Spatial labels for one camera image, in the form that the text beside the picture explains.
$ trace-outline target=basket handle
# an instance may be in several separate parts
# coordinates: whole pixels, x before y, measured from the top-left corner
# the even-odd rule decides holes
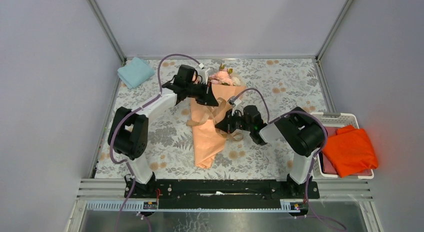
[[[321,116],[321,118],[326,118],[326,119],[337,119],[341,116],[340,113],[327,113],[324,112]]]

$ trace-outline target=reflective metal surface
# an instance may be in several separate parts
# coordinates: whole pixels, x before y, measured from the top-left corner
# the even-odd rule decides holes
[[[367,231],[358,204],[313,202],[317,214],[336,219],[350,232]],[[118,212],[86,210],[82,232],[113,232]],[[315,218],[293,219],[288,213],[156,212],[149,216],[153,232],[330,232]],[[120,232],[147,232],[148,224],[134,212],[123,212]]]

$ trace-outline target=red-orange cloth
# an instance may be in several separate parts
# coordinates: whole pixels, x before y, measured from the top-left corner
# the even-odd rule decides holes
[[[336,135],[328,138],[322,152],[342,178],[379,166],[367,133],[363,128],[357,129],[352,125],[339,128]]]

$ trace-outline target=gray wall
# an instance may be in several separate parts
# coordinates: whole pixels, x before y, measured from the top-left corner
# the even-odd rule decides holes
[[[315,55],[346,0],[97,0],[126,56]]]
[[[322,60],[339,112],[366,129],[387,232],[423,227],[424,0],[356,0]]]
[[[0,231],[63,231],[119,65],[86,0],[0,0]]]

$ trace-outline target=orange cloth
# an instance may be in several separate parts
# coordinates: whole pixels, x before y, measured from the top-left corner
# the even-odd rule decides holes
[[[223,98],[225,101],[231,96],[236,96],[246,89],[246,86],[228,86],[212,84],[213,95],[216,99]],[[191,119],[201,121],[205,115],[205,106],[196,103],[194,98],[190,101]],[[231,109],[228,103],[219,114],[215,116],[217,122],[223,120],[225,113]],[[215,130],[213,119],[208,119],[204,124],[193,126],[194,165],[203,169],[212,166],[215,156],[224,149],[226,138]]]
[[[336,135],[328,138],[322,152],[342,178],[379,166],[367,133],[363,128],[357,129],[352,125],[339,128]]]

